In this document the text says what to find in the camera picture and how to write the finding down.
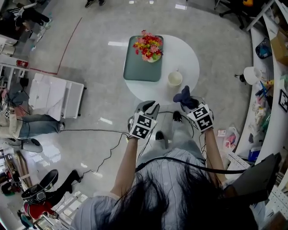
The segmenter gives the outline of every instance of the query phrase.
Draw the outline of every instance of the round white table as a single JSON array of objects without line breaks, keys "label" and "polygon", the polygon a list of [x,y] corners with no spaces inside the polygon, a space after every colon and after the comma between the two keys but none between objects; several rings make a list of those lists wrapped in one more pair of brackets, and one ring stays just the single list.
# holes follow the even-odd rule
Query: round white table
[{"label": "round white table", "polygon": [[[194,89],[199,78],[199,61],[192,48],[183,40],[170,35],[164,38],[161,78],[158,82],[126,80],[130,91],[142,101],[156,101],[160,105],[170,105],[173,97],[188,85]],[[179,71],[183,76],[179,88],[168,86],[168,75]]]}]

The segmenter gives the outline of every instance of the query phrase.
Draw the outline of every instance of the office chair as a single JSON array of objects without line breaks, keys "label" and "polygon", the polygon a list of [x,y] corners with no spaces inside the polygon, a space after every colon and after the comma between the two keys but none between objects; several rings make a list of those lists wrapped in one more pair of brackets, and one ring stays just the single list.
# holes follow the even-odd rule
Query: office chair
[{"label": "office chair", "polygon": [[242,30],[244,28],[244,23],[241,16],[243,16],[247,22],[250,21],[250,18],[248,14],[245,13],[245,10],[253,6],[253,0],[231,0],[229,3],[223,1],[220,2],[230,8],[230,10],[227,10],[224,13],[220,13],[219,16],[222,18],[225,14],[236,14],[241,24],[239,28]]}]

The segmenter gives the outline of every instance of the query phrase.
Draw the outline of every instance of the glossy floor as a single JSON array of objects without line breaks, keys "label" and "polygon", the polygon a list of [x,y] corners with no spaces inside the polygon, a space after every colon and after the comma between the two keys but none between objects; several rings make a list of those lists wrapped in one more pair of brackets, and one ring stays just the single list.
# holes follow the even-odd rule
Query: glossy floor
[{"label": "glossy floor", "polygon": [[[122,77],[125,43],[146,29],[154,34],[176,36],[192,47],[200,65],[200,77],[192,94],[204,97],[213,110],[215,130],[234,125],[241,131],[250,87],[234,78],[234,74],[241,74],[245,67],[252,65],[250,35],[230,20],[191,7],[191,2],[186,5],[185,0],[107,0],[102,7],[95,3],[87,9],[84,0],[57,2],[51,10],[51,28],[31,52],[29,60],[33,68],[57,72],[65,47],[79,23],[57,76],[84,83],[87,90],[81,117],[67,119],[66,129],[126,131],[127,119],[140,100],[129,91]],[[213,0],[206,2],[213,7]],[[161,107],[161,111],[179,109],[177,104]],[[158,121],[157,129],[169,136],[172,114],[159,114]],[[57,188],[73,169],[81,175],[89,169],[96,170],[110,155],[120,135],[100,131],[41,135],[37,139],[44,147],[43,153],[26,153],[26,156],[30,167],[39,170],[35,180],[43,178],[51,169],[59,170]],[[198,137],[199,133],[195,132],[197,143]],[[125,147],[122,138],[98,173],[85,174],[81,184],[74,186],[75,191],[93,196],[96,191],[110,190]]]}]

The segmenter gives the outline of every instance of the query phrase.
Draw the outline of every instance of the green tray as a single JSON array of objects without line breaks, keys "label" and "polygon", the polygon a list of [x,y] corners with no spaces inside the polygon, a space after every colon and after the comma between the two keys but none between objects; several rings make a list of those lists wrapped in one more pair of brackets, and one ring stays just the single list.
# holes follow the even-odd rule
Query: green tray
[{"label": "green tray", "polygon": [[133,48],[137,37],[139,36],[132,36],[129,39],[123,77],[125,80],[159,81],[161,77],[162,58],[153,63],[143,61],[141,53],[139,52],[139,55],[137,55]]}]

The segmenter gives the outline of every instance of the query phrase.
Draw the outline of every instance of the red line on floor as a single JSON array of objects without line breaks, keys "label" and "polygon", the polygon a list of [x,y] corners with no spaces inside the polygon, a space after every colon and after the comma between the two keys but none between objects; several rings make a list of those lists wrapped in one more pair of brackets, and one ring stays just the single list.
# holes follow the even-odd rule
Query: red line on floor
[{"label": "red line on floor", "polygon": [[63,58],[64,58],[64,55],[65,55],[65,53],[66,53],[67,47],[68,47],[68,45],[69,45],[69,43],[70,43],[70,41],[71,41],[71,38],[73,37],[73,34],[74,34],[75,30],[77,29],[79,23],[81,22],[81,20],[82,20],[82,18],[80,18],[80,20],[79,20],[79,22],[77,23],[75,29],[73,30],[73,33],[72,33],[71,36],[70,36],[70,39],[69,39],[69,41],[68,41],[68,43],[67,43],[67,45],[66,45],[66,48],[65,48],[64,53],[63,53],[63,55],[62,55],[61,61],[60,61],[60,63],[59,63],[57,73],[46,72],[46,71],[39,70],[39,69],[35,69],[35,68],[29,68],[29,69],[30,69],[30,70],[36,70],[36,71],[39,71],[39,72],[42,72],[42,73],[46,73],[46,74],[53,74],[53,75],[57,75],[58,72],[59,72],[59,69],[60,69],[60,66],[61,66],[62,60],[63,60]]}]

